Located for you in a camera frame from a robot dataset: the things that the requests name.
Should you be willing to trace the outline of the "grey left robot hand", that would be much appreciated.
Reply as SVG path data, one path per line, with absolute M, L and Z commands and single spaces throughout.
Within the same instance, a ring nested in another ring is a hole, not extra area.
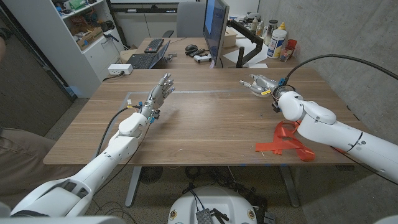
M 152 111 L 159 109 L 166 97 L 175 90 L 173 84 L 174 80 L 171 78 L 171 74 L 165 73 L 158 84 L 149 92 L 144 106 L 141 108 L 142 113 L 144 110 Z

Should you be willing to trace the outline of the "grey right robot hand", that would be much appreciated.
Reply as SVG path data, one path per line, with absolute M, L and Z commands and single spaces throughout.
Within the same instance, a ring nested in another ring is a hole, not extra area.
M 240 80 L 239 83 L 250 89 L 258 97 L 268 97 L 278 87 L 278 83 L 275 80 L 271 80 L 263 75 L 249 75 L 253 79 L 253 83 L 245 82 Z

